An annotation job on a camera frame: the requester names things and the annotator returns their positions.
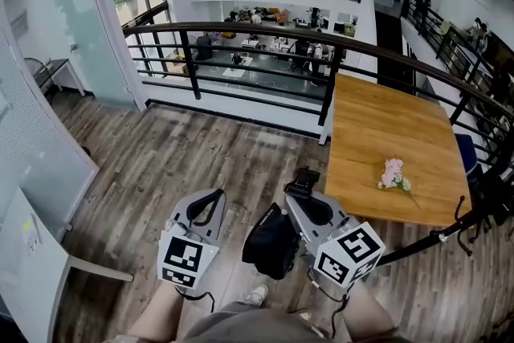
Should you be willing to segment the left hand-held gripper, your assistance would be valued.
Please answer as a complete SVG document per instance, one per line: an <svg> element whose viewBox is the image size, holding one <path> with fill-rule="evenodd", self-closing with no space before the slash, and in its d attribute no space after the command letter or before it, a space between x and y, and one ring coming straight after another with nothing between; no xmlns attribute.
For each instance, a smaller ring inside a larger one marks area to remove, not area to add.
<svg viewBox="0 0 514 343"><path fill-rule="evenodd" d="M220 251L207 241L218 240L225 212L226 195L221 189L199 190L182 198L172 215L180 223L172 223L161 232L157 278L178 287L196 288ZM195 225L199 235L185 225Z"/></svg>

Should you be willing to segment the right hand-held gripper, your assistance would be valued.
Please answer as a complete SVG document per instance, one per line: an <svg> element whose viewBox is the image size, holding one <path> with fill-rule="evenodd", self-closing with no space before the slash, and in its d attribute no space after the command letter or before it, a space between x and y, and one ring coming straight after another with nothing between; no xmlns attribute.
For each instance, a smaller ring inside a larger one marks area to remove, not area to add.
<svg viewBox="0 0 514 343"><path fill-rule="evenodd" d="M285 195L292 225L304 241L304 259L314 272L347 288L375 268L386 245L368 223L347 215L335 198L312 193L315 223L306 212L309 204L307 198Z"/></svg>

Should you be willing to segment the black bag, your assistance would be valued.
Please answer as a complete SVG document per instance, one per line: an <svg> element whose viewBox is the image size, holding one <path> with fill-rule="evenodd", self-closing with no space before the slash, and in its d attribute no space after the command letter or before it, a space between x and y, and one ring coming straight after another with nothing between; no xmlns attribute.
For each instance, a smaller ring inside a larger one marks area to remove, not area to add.
<svg viewBox="0 0 514 343"><path fill-rule="evenodd" d="M308 167L299 168L296 177L285 188L293 202L293 209L301 211L305 222L321 224L323 206L312 196L320 173ZM273 202L250 231L243 245L242 261L255 266L257 271L273 280L283 279L294 267L304 229L293 223L299 219Z"/></svg>

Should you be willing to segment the black coat rack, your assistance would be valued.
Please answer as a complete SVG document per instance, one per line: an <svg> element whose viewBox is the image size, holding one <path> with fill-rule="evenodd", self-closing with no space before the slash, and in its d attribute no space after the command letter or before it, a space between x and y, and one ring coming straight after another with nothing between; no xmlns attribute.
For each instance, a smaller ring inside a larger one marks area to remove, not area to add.
<svg viewBox="0 0 514 343"><path fill-rule="evenodd" d="M493 224L503 225L509 217L514 217L514 178L505 181L502 175L507 169L514 170L514 163L498 160L486 172L472 178L470 183L471 210L460 213L465 197L461 197L455 209L455 223L451 226L432 230L428 236L381 257L379 267L404 259L445 242L451 236L457 237L458 245L470 256L472 250L461 240L466 230L474 227L475 234L468 243L473 244L481 234L488 233Z"/></svg>

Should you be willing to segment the person's right forearm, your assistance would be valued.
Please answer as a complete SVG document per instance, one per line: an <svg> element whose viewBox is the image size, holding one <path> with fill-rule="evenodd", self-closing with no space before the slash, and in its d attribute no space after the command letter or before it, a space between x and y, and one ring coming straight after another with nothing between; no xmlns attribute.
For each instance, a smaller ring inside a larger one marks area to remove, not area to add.
<svg viewBox="0 0 514 343"><path fill-rule="evenodd" d="M388 341L396 330L390 314L361 280L357 280L349 290L342 316L352 343Z"/></svg>

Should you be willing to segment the person's left forearm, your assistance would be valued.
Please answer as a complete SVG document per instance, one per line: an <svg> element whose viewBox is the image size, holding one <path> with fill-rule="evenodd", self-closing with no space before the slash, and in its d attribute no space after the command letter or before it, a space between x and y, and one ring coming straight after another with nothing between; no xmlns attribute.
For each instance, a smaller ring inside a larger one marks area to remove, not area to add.
<svg viewBox="0 0 514 343"><path fill-rule="evenodd" d="M183 296L168 282L162 282L145 310L127 334L150 343L170 343L177 336Z"/></svg>

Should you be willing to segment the person's white shoe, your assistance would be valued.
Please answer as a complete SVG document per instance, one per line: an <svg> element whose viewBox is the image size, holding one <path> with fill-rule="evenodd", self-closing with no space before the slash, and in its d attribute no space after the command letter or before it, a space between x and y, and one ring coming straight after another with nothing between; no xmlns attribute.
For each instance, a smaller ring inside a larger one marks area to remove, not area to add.
<svg viewBox="0 0 514 343"><path fill-rule="evenodd" d="M263 305L268 293L269 287L266 284L260 284L248 294L244 303L259 308Z"/></svg>

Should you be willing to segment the wooden table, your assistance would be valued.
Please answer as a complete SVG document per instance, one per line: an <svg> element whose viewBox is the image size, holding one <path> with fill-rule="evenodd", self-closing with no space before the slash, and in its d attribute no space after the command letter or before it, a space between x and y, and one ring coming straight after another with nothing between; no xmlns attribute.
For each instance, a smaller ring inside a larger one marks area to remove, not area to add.
<svg viewBox="0 0 514 343"><path fill-rule="evenodd" d="M380 190L384 163L403 160L410 196ZM467 176L454 131L437 104L339 74L324 192L362 218L447 227L471 210Z"/></svg>

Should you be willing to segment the person's shirt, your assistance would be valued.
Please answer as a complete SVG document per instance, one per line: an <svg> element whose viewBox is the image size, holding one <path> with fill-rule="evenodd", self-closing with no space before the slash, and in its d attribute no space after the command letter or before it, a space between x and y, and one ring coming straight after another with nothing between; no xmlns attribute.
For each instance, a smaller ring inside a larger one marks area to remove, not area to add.
<svg viewBox="0 0 514 343"><path fill-rule="evenodd" d="M299 316L233 302L197 322L181 343L330 343Z"/></svg>

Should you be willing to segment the blue chair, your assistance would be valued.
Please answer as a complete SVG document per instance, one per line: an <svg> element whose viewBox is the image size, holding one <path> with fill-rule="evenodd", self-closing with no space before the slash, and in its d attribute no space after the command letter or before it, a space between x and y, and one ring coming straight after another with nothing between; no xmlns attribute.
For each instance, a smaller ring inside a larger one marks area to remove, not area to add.
<svg viewBox="0 0 514 343"><path fill-rule="evenodd" d="M475 144L471 136L462 133L456 133L455 139L459 147L459 152L463 161L466 175L469 175L478 165L478 158L475 152Z"/></svg>

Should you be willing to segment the white desk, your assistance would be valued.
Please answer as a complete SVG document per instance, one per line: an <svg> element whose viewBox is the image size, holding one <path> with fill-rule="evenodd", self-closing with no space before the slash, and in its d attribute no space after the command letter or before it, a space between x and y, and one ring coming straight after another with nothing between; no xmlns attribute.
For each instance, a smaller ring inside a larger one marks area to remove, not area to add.
<svg viewBox="0 0 514 343"><path fill-rule="evenodd" d="M114 280L133 276L69 254L17 188L0 227L0 297L29 343L51 343L72 268Z"/></svg>

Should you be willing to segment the small dark side table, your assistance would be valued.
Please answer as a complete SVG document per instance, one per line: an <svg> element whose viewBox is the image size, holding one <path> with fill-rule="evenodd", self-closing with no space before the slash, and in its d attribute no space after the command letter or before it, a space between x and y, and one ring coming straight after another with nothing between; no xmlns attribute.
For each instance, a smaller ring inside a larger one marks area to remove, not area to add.
<svg viewBox="0 0 514 343"><path fill-rule="evenodd" d="M47 63L43 63L36 58L26 57L24 62L45 96L53 96L55 90L63 90L63 86L58 79L62 71L67 72L72 77L79 94L85 96L84 87L69 59L50 59Z"/></svg>

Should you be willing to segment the black stairway railing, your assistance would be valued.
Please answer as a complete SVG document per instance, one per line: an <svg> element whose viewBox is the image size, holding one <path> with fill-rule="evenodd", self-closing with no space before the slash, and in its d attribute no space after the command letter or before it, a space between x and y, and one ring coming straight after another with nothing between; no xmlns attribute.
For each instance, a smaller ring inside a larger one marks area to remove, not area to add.
<svg viewBox="0 0 514 343"><path fill-rule="evenodd" d="M403 0L401 16L418 33L414 19L415 5L416 0ZM482 92L489 92L501 79L506 78L509 91L514 93L514 50L494 33L487 30L487 50L479 54L468 42L467 29L460 30L430 8L423 32L418 35L425 39L436 58L453 76Z"/></svg>

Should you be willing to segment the frosted glass partition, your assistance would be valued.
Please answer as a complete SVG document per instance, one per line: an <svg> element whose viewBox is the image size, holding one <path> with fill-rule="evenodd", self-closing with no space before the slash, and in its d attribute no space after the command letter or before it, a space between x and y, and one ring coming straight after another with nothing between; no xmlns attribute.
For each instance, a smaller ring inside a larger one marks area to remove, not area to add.
<svg viewBox="0 0 514 343"><path fill-rule="evenodd" d="M100 103L136 111L137 98L113 48L97 0L3 0L23 57L67 61L51 79Z"/></svg>

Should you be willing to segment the black railing with wooden rail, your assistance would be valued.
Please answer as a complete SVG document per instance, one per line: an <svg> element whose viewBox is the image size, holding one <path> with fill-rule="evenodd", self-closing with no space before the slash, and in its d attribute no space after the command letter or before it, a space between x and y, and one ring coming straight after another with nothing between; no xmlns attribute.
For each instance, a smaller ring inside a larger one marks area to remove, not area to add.
<svg viewBox="0 0 514 343"><path fill-rule="evenodd" d="M326 35L314 31L307 31L301 29L287 30L283 28L261 27L259 25L254 24L242 24L234 22L162 23L147 26L125 27L122 31L125 37L129 37L131 35L139 36L143 34L151 34L152 36L157 36L160 33L177 34L180 38L179 42L170 44L153 43L151 44L151 48L157 51L162 51L165 48L178 49L183 51L184 57L181 60L181 62L185 64L186 72L183 73L182 76L183 78L190 80L190 85L186 86L186 90L192 91L194 93L195 98L197 99L200 99L203 93L215 93L214 90L204 88L199 84L202 80L213 81L214 78L199 75L197 73L197 69L200 66L214 67L216 66L216 62L214 62L212 59L199 59L199 52L201 50L210 49L213 51L224 50L231 51L234 53L243 53L245 49L244 47L222 47L220 45L214 44L207 45L193 43L192 41L190 41L190 33L192 32L227 32L232 34L243 34L250 36L267 36L277 39L292 39L295 42L301 43L319 43L321 45L330 46L332 47L332 51L328 59L318 59L307 53L299 55L297 53L290 52L290 50L286 47L280 47L276 51L273 51L269 47L265 47L263 49L253 49L253 53L255 53L256 55L268 55L273 58L290 59L291 61L299 60L303 63L317 63L321 67L328 68L328 74L324 75L324 77L319 80L320 83L322 83L325 87L325 92L323 96L318 96L316 94L308 92L290 93L291 96L314 100L320 103L320 108L302 108L298 104L281 104L281 108L317 116L317 124L320 127L324 127L326 119L328 117L329 107L332 103L336 75L339 71L344 70L352 74L363 75L366 78L373 78L375 80L387 80L396 86L404 87L408 92L412 94L420 93L423 96L428 96L439 103L444 103L446 105L450 105L451 107L453 107L454 110L449 117L450 123L452 125L457 125L470 133L474 133L475 135L483 137L486 141L492 142L493 146L490 149L481 145L474 146L475 149L487 153L488 157L487 159L483 160L483 163L490 167L499 166L500 164L504 163L508 168L514 170L514 113L510 112L504 106L502 106L492 98L486 96L479 89L472 87L466 82L443 71L440 71L428 64L421 63L415 59L411 59L397 52L373 46L369 43L364 43L361 41L347 39L335 35ZM348 65L343 60L344 53L348 51L355 51L363 56L381 58L385 59L389 63L402 65L407 69L411 70L414 74L423 74L424 76L430 79L437 80L453 88L454 90L459 92L461 99L458 102L454 102L453 100L450 100L445 96L424 91L414 84L408 84L407 82L403 80L397 80L392 76L373 73L368 69L359 68L354 65ZM493 112L496 112L504 116L510 121L511 126L508 129L495 123L490 124L491 129L499 130L500 134L502 134L501 138L496 138L491 134L484 133L473 126L466 125L459 121L460 115L464 112L482 122L488 121L487 117L479 114L477 111L472 109L471 105L473 103L481 104L483 107L489 107Z"/></svg>

